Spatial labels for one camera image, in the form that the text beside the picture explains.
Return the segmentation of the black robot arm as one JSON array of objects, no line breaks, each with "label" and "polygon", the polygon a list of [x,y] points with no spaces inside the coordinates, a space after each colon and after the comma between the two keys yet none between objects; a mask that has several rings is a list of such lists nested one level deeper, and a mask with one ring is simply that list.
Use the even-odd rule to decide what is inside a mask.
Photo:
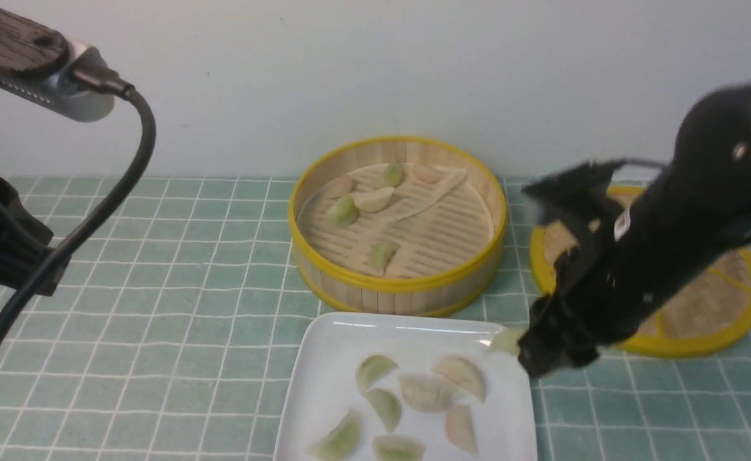
[{"label": "black robot arm", "polygon": [[751,244],[751,84],[718,88],[684,117],[671,161],[629,206],[613,173],[644,159],[586,161],[522,189],[539,222],[576,244],[531,304],[518,360],[531,379],[586,367],[621,344],[723,254]]}]

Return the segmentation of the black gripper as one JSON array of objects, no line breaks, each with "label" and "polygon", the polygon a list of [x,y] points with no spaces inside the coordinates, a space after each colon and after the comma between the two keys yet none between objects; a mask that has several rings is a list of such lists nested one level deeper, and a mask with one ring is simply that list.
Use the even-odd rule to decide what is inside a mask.
[{"label": "black gripper", "polygon": [[542,176],[522,189],[537,222],[560,223],[574,246],[556,259],[556,285],[531,306],[530,325],[519,339],[519,362],[528,376],[542,378],[565,368],[582,368],[599,356],[598,347],[626,339],[645,315],[638,302],[613,292],[626,262],[644,262],[650,227],[642,200],[638,212],[608,195],[613,175],[636,160],[586,161]]}]

